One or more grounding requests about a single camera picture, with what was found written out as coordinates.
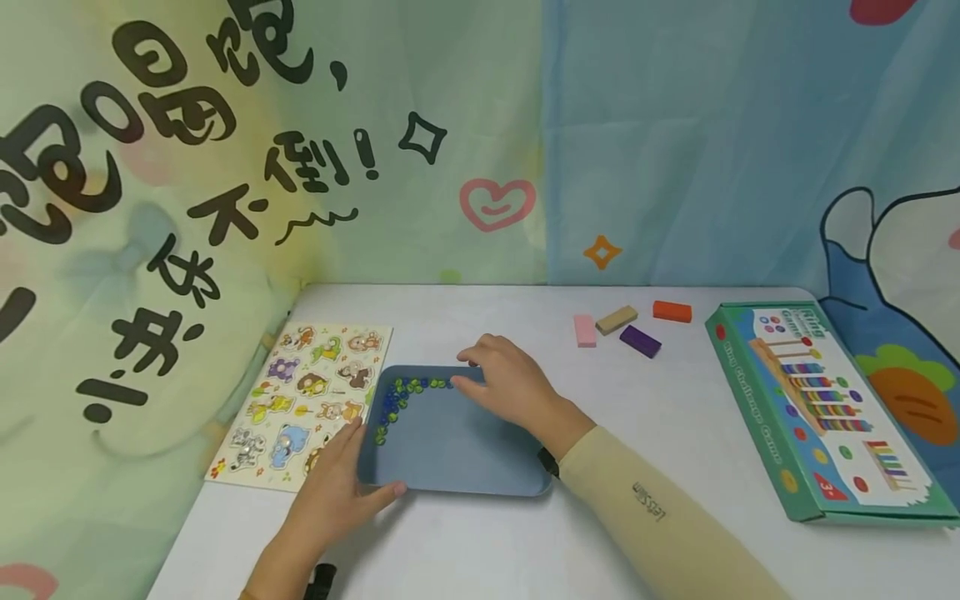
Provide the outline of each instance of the beige arm sleeve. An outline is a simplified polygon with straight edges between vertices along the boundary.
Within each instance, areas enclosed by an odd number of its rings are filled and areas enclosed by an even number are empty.
[[[603,427],[566,453],[560,477],[662,600],[789,598],[703,507]]]

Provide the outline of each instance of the wrist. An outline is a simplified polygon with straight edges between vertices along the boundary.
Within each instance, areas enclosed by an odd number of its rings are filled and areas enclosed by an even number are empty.
[[[528,427],[528,431],[540,440],[543,447],[558,463],[577,442],[596,426],[576,404],[563,396],[555,395],[544,402],[540,413]]]
[[[313,556],[281,528],[260,554],[247,592],[258,600],[300,600],[317,563]]]

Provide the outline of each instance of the purple block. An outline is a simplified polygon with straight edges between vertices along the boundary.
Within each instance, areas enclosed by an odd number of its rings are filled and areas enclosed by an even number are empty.
[[[648,358],[657,356],[657,352],[660,351],[661,346],[660,342],[643,333],[633,325],[627,325],[626,328],[620,332],[620,341]]]

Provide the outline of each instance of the green toy box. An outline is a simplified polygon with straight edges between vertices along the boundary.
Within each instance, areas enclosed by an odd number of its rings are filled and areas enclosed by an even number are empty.
[[[707,330],[790,520],[960,525],[816,302],[724,303]]]

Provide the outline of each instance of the left hand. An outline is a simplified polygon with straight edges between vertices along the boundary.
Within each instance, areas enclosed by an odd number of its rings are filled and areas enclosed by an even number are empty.
[[[316,560],[407,491],[405,484],[395,481],[370,495],[360,493],[357,459],[366,432],[366,425],[354,419],[333,436],[314,461],[283,523],[282,530],[312,547]]]

